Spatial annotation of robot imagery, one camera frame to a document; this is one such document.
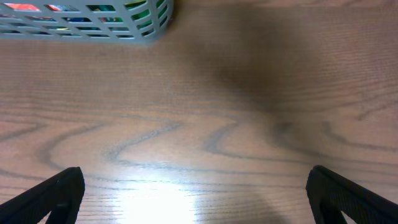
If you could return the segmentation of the green Nescafe coffee bag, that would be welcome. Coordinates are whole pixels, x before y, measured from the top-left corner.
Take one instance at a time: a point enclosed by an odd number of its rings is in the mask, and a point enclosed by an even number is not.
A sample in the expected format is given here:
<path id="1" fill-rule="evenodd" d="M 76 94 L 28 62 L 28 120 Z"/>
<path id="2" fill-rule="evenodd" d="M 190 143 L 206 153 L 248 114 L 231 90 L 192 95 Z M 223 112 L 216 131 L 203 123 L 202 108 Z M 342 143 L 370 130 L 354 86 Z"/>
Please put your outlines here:
<path id="1" fill-rule="evenodd" d="M 144 40 L 160 36 L 174 10 L 173 0 L 96 1 L 85 5 L 90 21 L 98 22 L 107 36 Z"/>

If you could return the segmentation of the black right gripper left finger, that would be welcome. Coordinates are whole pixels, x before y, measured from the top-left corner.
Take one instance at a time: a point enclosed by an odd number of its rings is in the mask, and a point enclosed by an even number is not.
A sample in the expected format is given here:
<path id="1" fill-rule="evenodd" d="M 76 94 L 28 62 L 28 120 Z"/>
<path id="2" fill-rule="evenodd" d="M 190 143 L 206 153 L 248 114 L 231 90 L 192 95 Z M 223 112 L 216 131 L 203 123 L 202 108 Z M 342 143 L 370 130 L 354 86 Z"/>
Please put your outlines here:
<path id="1" fill-rule="evenodd" d="M 85 193 L 80 167 L 69 167 L 1 204 L 1 223 L 74 224 Z"/>

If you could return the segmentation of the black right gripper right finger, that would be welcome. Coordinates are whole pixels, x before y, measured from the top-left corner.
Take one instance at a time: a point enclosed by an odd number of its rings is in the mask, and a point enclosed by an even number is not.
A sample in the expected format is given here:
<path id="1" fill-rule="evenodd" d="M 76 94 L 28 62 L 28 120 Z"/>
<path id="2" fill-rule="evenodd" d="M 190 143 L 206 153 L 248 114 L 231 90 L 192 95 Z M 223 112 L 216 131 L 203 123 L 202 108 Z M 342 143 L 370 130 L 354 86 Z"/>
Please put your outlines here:
<path id="1" fill-rule="evenodd" d="M 397 204 L 326 167 L 312 168 L 305 189 L 316 224 L 397 223 Z"/>

